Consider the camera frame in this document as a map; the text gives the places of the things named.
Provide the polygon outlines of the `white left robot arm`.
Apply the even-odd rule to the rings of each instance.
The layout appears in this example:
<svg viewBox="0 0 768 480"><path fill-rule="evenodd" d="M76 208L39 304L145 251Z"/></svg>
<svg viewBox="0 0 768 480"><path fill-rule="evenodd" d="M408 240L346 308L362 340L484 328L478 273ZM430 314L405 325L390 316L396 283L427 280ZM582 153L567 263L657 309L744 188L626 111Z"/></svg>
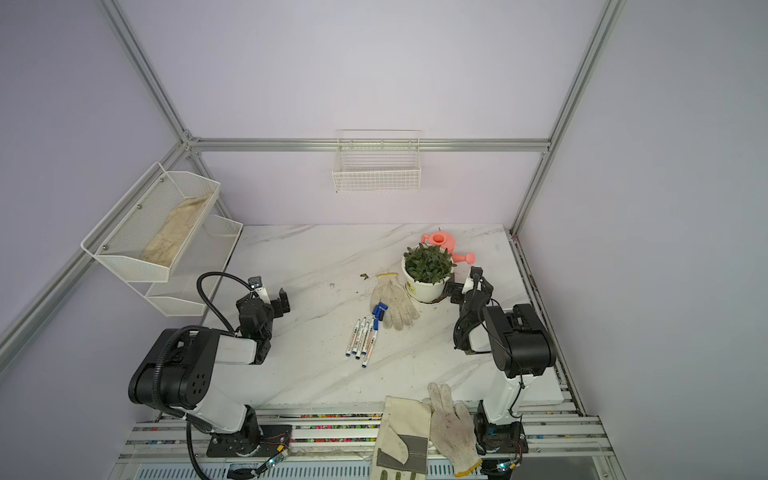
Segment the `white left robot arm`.
<svg viewBox="0 0 768 480"><path fill-rule="evenodd" d="M240 435L256 442L260 428L253 409L214 382L219 365L261 365L271 348L273 322L290 311L281 289L275 299L260 289L236 301L240 331L188 326L165 329L132 376L134 404L189 421L212 435Z"/></svg>

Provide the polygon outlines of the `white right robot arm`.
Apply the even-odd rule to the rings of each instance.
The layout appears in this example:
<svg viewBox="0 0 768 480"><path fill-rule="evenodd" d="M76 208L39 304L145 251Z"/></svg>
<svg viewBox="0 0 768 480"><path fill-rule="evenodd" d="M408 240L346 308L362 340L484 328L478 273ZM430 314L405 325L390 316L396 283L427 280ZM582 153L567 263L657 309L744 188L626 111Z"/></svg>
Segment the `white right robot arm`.
<svg viewBox="0 0 768 480"><path fill-rule="evenodd" d="M467 355L481 355L483 351L472 346L471 334L478 328L487 334L489 347L484 353L492 357L501 379L478 404L476 417L498 429L522 421L524 394L535 378L555 366L557 353L533 305L523 303L505 309L493 298L493 292L483 270L475 266L464 282L450 281L444 288L459 307L452 333L454 348Z"/></svg>

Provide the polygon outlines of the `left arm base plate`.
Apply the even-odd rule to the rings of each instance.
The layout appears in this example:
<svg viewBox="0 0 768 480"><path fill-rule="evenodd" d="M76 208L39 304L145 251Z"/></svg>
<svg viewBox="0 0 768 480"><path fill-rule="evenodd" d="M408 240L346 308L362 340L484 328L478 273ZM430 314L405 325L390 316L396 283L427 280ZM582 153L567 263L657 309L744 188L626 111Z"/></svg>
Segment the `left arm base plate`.
<svg viewBox="0 0 768 480"><path fill-rule="evenodd" d="M255 435L213 434L206 456L208 458L269 458L277 454L280 447L284 450L288 449L292 433L292 426L277 424L261 425Z"/></svg>

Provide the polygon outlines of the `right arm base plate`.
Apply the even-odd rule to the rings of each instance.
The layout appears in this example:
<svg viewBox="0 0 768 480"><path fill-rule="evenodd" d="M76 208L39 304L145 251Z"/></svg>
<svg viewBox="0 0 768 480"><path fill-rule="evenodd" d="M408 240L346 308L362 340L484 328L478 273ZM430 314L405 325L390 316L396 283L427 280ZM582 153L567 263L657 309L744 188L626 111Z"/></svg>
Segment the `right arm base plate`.
<svg viewBox="0 0 768 480"><path fill-rule="evenodd" d="M520 421L509 424L491 423L485 412L483 401L473 416L476 449L479 454L511 453L524 455L529 451L527 438Z"/></svg>

